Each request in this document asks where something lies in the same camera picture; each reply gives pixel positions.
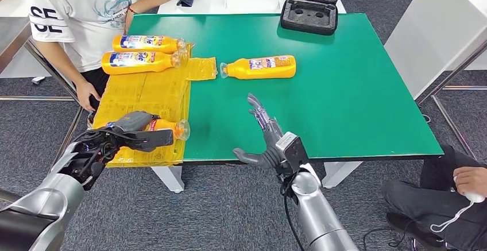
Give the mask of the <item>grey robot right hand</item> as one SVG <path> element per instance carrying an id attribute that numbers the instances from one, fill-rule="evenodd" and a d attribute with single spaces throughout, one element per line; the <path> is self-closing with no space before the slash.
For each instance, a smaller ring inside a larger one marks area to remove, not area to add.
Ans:
<path id="1" fill-rule="evenodd" d="M 248 94 L 247 102 L 253 107 L 249 113 L 255 117 L 262 130 L 266 150 L 260 154 L 254 154 L 235 148 L 232 153 L 243 163 L 263 169 L 276 168 L 283 160 L 281 153 L 276 148 L 276 143 L 283 136 L 282 130 L 277 121 L 269 117 L 263 105 L 253 94 Z"/>

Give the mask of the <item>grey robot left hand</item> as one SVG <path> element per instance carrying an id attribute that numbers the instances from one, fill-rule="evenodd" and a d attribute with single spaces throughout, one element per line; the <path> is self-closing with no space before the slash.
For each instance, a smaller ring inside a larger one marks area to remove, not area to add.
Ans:
<path id="1" fill-rule="evenodd" d="M 123 132 L 136 132 L 144 130 L 152 121 L 159 118 L 159 115 L 145 111 L 132 111 L 108 126 L 120 128 Z"/>

